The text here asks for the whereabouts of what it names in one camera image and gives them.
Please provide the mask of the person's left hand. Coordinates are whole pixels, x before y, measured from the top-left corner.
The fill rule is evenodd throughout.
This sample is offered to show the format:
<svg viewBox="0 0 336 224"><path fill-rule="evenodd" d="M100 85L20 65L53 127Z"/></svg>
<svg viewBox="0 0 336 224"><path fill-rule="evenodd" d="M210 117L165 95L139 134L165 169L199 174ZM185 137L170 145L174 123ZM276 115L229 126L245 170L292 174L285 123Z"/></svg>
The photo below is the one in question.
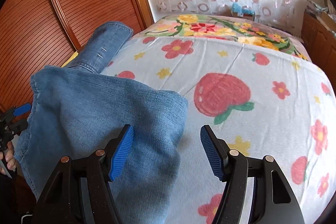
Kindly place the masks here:
<svg viewBox="0 0 336 224"><path fill-rule="evenodd" d="M5 155L3 154L3 152L1 152L1 160L3 158L5 158L6 161L6 167L9 170L16 170L17 167L17 161L14 158L14 146L13 146L13 142L9 141L7 143L7 152L5 153Z"/></svg>

